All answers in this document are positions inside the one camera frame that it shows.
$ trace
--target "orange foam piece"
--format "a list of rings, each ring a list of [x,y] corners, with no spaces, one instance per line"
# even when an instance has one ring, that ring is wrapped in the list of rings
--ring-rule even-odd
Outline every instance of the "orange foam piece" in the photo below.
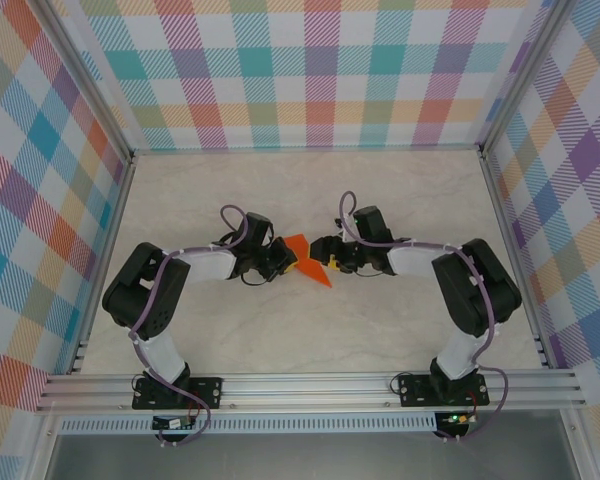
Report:
[[[307,277],[331,288],[331,282],[329,281],[329,277],[325,273],[324,268],[322,268],[322,264],[317,260],[309,258],[309,242],[303,234],[285,237],[284,243],[298,258],[298,263],[295,265],[295,268],[300,270],[300,272]]]

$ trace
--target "plaid wall panel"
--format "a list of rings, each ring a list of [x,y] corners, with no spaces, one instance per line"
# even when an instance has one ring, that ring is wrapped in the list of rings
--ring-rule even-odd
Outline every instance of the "plaid wall panel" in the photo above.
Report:
[[[579,373],[600,460],[600,0],[580,0],[493,168],[541,320]]]
[[[174,150],[472,144],[541,0],[64,1],[131,143]]]
[[[531,51],[531,47],[533,46],[536,39],[538,38],[539,33],[542,31],[544,22],[547,19],[547,16],[549,15],[549,12],[551,11],[551,8],[553,7],[553,5],[555,3],[556,3],[556,0],[543,0],[542,1],[542,5],[541,5],[540,9],[538,10],[538,13],[536,14],[535,19],[533,20],[533,24],[531,25],[531,28],[527,32],[527,35],[524,38],[524,42],[522,42],[522,46],[520,47],[520,50],[518,50],[518,54],[516,55],[515,60],[513,61],[513,63],[511,64],[511,67],[509,68],[509,71],[507,72],[505,81],[502,84],[502,86],[500,87],[500,90],[498,91],[498,95],[497,95],[495,101],[493,102],[493,104],[491,105],[491,108],[489,109],[489,114],[487,115],[487,119],[484,122],[484,125],[482,125],[482,128],[480,129],[480,133],[476,140],[477,144],[484,143],[487,133],[489,132],[491,125],[493,125],[493,120],[495,119],[496,115],[500,111],[502,102],[509,94],[509,91],[511,90],[511,86],[513,85],[513,82],[518,77],[518,72],[520,71],[522,66],[525,64],[527,57]]]
[[[0,480],[75,340],[122,167],[25,0],[1,0]]]

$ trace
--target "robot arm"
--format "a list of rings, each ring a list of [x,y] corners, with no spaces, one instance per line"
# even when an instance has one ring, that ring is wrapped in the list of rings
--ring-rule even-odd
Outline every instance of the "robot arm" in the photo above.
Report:
[[[185,284],[225,280],[257,270],[265,281],[282,275],[297,259],[281,238],[273,238],[271,221],[248,213],[247,234],[230,250],[183,253],[169,260],[149,314],[137,331],[135,348],[149,372],[155,372],[172,385],[186,390],[189,367],[178,354],[168,326]],[[223,240],[238,238],[244,225]],[[136,247],[106,290],[102,305],[116,324],[131,329],[145,308],[150,293],[148,283],[155,279],[167,254],[150,243]]]
[[[417,275],[438,281],[456,329],[433,359],[429,381],[440,402],[453,403],[472,388],[468,385],[476,385],[474,357],[488,339],[487,310],[477,281],[455,253],[412,246],[409,239],[394,240],[377,207],[357,210],[353,219],[359,237],[377,246],[345,242],[344,235],[322,237],[311,245],[311,257],[344,273],[371,264],[387,275]],[[336,224],[342,227],[341,220]],[[497,329],[521,305],[520,291],[484,240],[472,240],[461,250],[480,273]]]

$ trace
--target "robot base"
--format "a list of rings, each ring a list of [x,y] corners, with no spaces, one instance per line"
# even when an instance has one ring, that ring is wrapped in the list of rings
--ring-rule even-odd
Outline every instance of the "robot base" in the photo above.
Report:
[[[189,377],[174,384],[202,399],[211,410],[220,408],[222,378]],[[193,403],[187,397],[168,389],[146,372],[142,378],[136,380],[134,391],[131,402],[133,410],[186,410]]]
[[[431,383],[431,375],[400,375],[398,377],[398,392],[402,407],[437,407],[458,406],[473,407],[475,396],[477,406],[489,405],[489,392],[484,376],[479,374],[467,375],[458,380],[463,382],[463,388],[458,393],[442,400]]]

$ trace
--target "marble surface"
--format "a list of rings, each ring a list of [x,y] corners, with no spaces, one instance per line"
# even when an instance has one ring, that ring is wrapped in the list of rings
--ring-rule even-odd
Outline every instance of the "marble surface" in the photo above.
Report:
[[[377,205],[396,237],[482,237],[509,268],[473,151],[198,154],[139,159],[107,284],[142,241],[173,249],[220,238],[226,203],[269,217],[278,235],[331,235],[348,189],[359,207]],[[180,354],[205,373],[428,369],[454,328],[435,280],[328,274],[332,289],[299,272],[258,288],[238,279],[185,287],[170,326]],[[522,308],[482,362],[540,367]],[[100,309],[83,373],[141,368],[125,330]]]

